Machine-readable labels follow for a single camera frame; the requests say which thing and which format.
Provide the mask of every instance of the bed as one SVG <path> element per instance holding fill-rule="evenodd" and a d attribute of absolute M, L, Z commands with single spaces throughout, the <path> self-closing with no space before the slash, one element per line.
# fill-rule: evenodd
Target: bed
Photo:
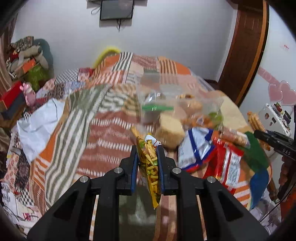
<path fill-rule="evenodd" d="M 128 157 L 133 140 L 129 128 L 139 122 L 136 81 L 145 73 L 191 75 L 194 82 L 183 83 L 204 97 L 221 97 L 221 112 L 226 127 L 242 132 L 252 131 L 238 107 L 222 92 L 214 91 L 202 78 L 187 67 L 165 57 L 140 56 L 130 52 L 107 57 L 96 68 L 68 70 L 49 80 L 36 95 L 35 109 L 51 98 L 65 101 L 63 115 L 46 148 L 29 165 L 18 133 L 13 130 L 7 156 L 8 172 L 3 181 L 24 206 L 34 206 L 43 215 L 59 197 L 82 175 L 96 178 L 118 166 Z M 25 111 L 23 118 L 30 116 Z M 176 153 L 169 157 L 177 161 Z M 267 170 L 269 180 L 271 166 Z M 203 177 L 207 166 L 193 175 Z M 250 179 L 255 172 L 241 161 L 239 183 L 234 196 L 248 210 L 252 203 Z M 120 236 L 123 239 L 176 240 L 176 198 L 162 196 L 160 206 L 153 210 L 145 187 L 135 195 L 120 197 Z M 96 209 L 91 224 L 90 239 Z"/>

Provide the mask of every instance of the yellow snack bag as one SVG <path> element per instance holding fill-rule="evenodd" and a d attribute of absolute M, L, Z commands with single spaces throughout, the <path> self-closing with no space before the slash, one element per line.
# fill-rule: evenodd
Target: yellow snack bag
<path fill-rule="evenodd" d="M 145 140 L 137 137 L 141 179 L 150 192 L 153 208 L 157 208 L 161 197 L 158 185 L 158 159 L 155 150 L 157 145 L 160 145 L 160 142 L 150 135 L 147 135 Z"/>

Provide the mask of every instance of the white cloth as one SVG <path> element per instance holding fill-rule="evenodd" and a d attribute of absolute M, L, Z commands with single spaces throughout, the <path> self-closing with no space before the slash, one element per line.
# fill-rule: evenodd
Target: white cloth
<path fill-rule="evenodd" d="M 50 99 L 28 119 L 17 121 L 20 142 L 29 164 L 45 149 L 63 114 L 64 105 L 65 102 Z"/>

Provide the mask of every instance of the human hand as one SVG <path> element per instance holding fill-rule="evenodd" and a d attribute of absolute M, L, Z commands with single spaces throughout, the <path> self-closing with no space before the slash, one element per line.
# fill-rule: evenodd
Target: human hand
<path fill-rule="evenodd" d="M 283 156 L 281 160 L 284 162 L 283 165 L 281 166 L 281 174 L 279 177 L 279 184 L 282 186 L 286 183 L 288 180 L 288 172 L 289 168 L 291 166 L 292 160 L 289 157 Z"/>

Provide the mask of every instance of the red snack package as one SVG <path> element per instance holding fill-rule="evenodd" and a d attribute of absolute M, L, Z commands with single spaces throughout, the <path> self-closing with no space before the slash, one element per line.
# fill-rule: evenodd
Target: red snack package
<path fill-rule="evenodd" d="M 240 160 L 244 152 L 220 138 L 212 139 L 216 146 L 216 157 L 209 162 L 204 178 L 214 176 L 233 195 L 240 175 Z"/>

